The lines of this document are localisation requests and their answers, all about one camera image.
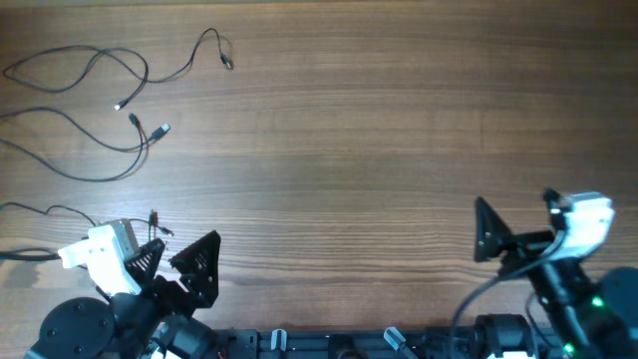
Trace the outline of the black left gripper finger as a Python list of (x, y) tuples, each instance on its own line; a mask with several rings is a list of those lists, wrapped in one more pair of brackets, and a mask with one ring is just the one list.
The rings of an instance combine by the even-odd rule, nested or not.
[(155, 277), (164, 249), (165, 243), (156, 238), (144, 244), (137, 254), (125, 261), (128, 274), (141, 287), (142, 292), (157, 290)]
[(220, 235), (214, 230), (169, 260), (195, 307), (211, 307), (217, 299), (220, 243)]

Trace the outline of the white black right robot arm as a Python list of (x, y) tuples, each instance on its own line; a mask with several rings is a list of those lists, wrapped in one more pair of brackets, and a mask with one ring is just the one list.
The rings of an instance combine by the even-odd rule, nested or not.
[(478, 197), (475, 260), (498, 258), (500, 281), (529, 280), (566, 354), (636, 357), (636, 268), (617, 267), (594, 282), (581, 266), (607, 237), (615, 215), (611, 199), (597, 191), (549, 190), (543, 200), (549, 228), (515, 234)]

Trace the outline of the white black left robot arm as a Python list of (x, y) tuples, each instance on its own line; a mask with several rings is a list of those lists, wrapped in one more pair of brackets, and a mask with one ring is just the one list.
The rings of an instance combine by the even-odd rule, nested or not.
[(192, 318), (218, 296), (220, 236), (212, 231), (169, 260), (179, 280), (157, 274), (165, 244), (156, 238), (115, 265), (138, 286), (97, 286), (101, 299), (67, 300), (45, 317), (27, 358), (222, 358), (217, 333)]

